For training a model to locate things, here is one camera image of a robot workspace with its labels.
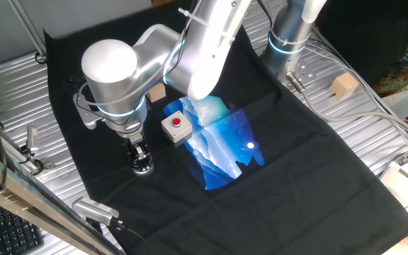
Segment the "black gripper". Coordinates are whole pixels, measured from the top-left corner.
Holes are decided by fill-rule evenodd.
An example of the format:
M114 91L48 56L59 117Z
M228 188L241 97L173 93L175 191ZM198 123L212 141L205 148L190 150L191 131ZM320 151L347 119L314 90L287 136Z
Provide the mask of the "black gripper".
M142 135L124 137L123 142L127 148L130 165L134 172L151 171L153 169L152 157L147 152L145 139Z

